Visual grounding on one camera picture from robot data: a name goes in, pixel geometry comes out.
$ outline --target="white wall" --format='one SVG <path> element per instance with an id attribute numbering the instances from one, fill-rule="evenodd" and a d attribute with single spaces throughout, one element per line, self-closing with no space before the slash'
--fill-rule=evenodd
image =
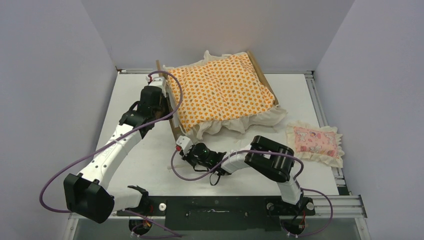
<path id="1" fill-rule="evenodd" d="M 82 0 L 118 68 L 250 49 L 264 72 L 314 70 L 354 0 Z"/>
<path id="2" fill-rule="evenodd" d="M 96 146 L 115 78 L 79 0 L 1 1 L 1 239 L 62 238 L 68 214 L 43 209 L 38 195 Z M 45 200 L 65 209 L 62 182 Z"/>
<path id="3" fill-rule="evenodd" d="M 372 239 L 424 239 L 424 1 L 356 0 L 315 78 Z"/>

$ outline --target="white table surface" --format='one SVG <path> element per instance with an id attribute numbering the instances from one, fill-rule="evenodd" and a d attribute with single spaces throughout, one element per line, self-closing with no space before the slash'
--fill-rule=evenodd
<path id="1" fill-rule="evenodd" d="M 318 119 L 303 74 L 266 74 L 265 76 L 279 104 L 288 111 L 287 116 L 276 126 L 251 126 L 244 134 L 226 128 L 215 135 L 205 133 L 202 142 L 208 148 L 217 152 L 237 150 L 249 144 L 256 135 L 287 144 L 287 123 L 301 120 L 318 126 Z M 103 146 L 111 137 L 122 114 L 131 104 L 140 99 L 140 92 L 147 85 L 145 77 L 146 74 L 118 75 L 97 148 Z M 151 196 L 280 195 L 275 182 L 252 168 L 241 169 L 230 176 L 223 176 L 216 186 L 209 184 L 209 176 L 197 181 L 181 180 L 170 169 L 174 150 L 175 141 L 169 122 L 156 123 L 119 166 L 109 187 L 138 185 L 149 191 Z M 297 178 L 301 187 L 315 189 L 326 195 L 339 195 L 331 167 L 314 161 L 303 162 L 303 173 Z M 179 155 L 175 157 L 174 164 L 177 166 L 176 170 L 187 178 L 194 178 L 201 174 L 194 172 Z M 299 168 L 300 165 L 296 163 L 292 171 L 296 173 Z M 315 195 L 315 193 L 307 192 L 306 195 Z"/>

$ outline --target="small pillow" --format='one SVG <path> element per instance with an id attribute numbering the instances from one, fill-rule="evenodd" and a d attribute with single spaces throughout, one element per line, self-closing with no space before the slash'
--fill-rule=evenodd
<path id="1" fill-rule="evenodd" d="M 296 121 L 287 125 L 287 144 L 299 159 L 310 159 L 328 166 L 343 168 L 341 137 L 337 127 L 313 127 Z"/>

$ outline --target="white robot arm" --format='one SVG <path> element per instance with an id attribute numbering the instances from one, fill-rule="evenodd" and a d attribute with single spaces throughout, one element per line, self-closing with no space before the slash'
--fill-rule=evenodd
<path id="1" fill-rule="evenodd" d="M 115 142 L 115 144 L 95 156 L 77 175 L 69 174 L 63 181 L 68 210 L 102 223 L 112 212 L 147 204 L 143 201 L 143 197 L 148 196 L 149 193 L 141 187 L 128 186 L 118 189 L 108 187 L 122 161 L 154 127 L 154 124 L 143 127 L 119 141 L 116 139 L 134 128 L 169 113 L 166 80 L 163 77 L 155 77 L 141 91 L 140 101 L 135 102 L 122 115 L 107 142 Z"/>
<path id="2" fill-rule="evenodd" d="M 237 170 L 252 167 L 265 177 L 276 182 L 283 202 L 297 205 L 301 200 L 302 191 L 300 185 L 291 172 L 294 165 L 292 159 L 275 155 L 266 157 L 261 153 L 247 152 L 253 150 L 293 155 L 293 150 L 278 142 L 263 136 L 256 136 L 251 144 L 237 151 L 241 153 L 233 154 L 235 152 L 230 152 L 227 155 L 209 150 L 204 143 L 193 144 L 186 136 L 180 136 L 176 141 L 176 145 L 182 152 L 182 159 L 193 167 L 201 165 L 211 169 L 222 159 L 228 157 L 216 170 L 218 175 L 230 175 Z"/>

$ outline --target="black bracket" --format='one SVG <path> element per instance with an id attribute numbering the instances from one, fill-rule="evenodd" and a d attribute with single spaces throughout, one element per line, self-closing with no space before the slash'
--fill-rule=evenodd
<path id="1" fill-rule="evenodd" d="M 250 149 L 294 155 L 294 151 L 290 147 L 259 135 L 254 137 Z M 293 159 L 288 157 L 270 155 L 267 158 L 256 153 L 248 153 L 244 162 L 277 183 L 285 183 L 290 180 L 290 171 L 295 164 Z"/>

